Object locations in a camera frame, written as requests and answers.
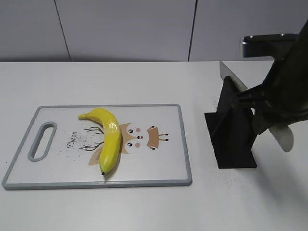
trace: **yellow banana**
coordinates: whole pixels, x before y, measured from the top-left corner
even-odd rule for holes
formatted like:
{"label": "yellow banana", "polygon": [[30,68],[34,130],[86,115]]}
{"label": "yellow banana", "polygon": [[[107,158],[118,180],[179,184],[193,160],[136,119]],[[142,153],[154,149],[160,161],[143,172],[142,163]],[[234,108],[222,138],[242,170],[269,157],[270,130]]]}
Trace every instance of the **yellow banana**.
{"label": "yellow banana", "polygon": [[106,109],[95,108],[87,114],[78,116],[79,119],[90,119],[103,126],[104,147],[100,157],[102,175],[110,172],[115,166],[121,146],[121,130],[116,117]]}

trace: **banana stem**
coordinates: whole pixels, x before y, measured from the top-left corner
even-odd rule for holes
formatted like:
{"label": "banana stem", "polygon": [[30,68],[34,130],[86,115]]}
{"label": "banana stem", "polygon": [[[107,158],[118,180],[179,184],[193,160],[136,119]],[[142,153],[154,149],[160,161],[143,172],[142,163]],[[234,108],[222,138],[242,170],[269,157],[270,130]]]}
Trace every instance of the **banana stem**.
{"label": "banana stem", "polygon": [[81,114],[78,116],[78,119],[87,119],[88,114]]}

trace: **table surface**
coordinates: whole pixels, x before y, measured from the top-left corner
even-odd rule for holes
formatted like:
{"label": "table surface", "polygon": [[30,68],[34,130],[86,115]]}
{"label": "table surface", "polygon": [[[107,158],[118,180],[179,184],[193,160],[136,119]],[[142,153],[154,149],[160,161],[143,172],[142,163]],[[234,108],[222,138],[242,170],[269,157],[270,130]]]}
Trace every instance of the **table surface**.
{"label": "table surface", "polygon": [[[225,64],[253,87],[271,61]],[[0,63],[0,80],[1,178],[41,105],[178,103],[193,179],[187,187],[1,187],[1,230],[307,230],[308,122],[291,125],[291,152],[266,131],[253,146],[256,169],[219,170],[204,119],[218,103],[219,62]]]}

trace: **cutting board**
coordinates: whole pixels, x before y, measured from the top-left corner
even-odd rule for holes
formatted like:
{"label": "cutting board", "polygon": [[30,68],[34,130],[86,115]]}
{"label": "cutting board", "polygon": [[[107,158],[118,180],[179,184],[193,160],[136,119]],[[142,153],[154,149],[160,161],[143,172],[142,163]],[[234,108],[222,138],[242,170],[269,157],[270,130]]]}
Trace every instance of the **cutting board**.
{"label": "cutting board", "polygon": [[[102,107],[117,118],[122,146],[102,176],[103,128],[79,114]],[[2,181],[7,190],[186,186],[192,176],[177,104],[42,106]]]}

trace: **knife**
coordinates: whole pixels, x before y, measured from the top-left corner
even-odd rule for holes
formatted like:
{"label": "knife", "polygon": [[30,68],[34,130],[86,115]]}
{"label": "knife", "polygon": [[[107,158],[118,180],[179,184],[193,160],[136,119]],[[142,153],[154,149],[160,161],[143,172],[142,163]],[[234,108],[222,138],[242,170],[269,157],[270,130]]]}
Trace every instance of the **knife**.
{"label": "knife", "polygon": [[[220,77],[224,81],[226,76],[230,76],[239,91],[245,91],[248,87],[222,62],[219,62]],[[280,147],[289,152],[293,148],[294,136],[292,130],[286,124],[275,124],[269,128],[269,131],[278,142]]]}

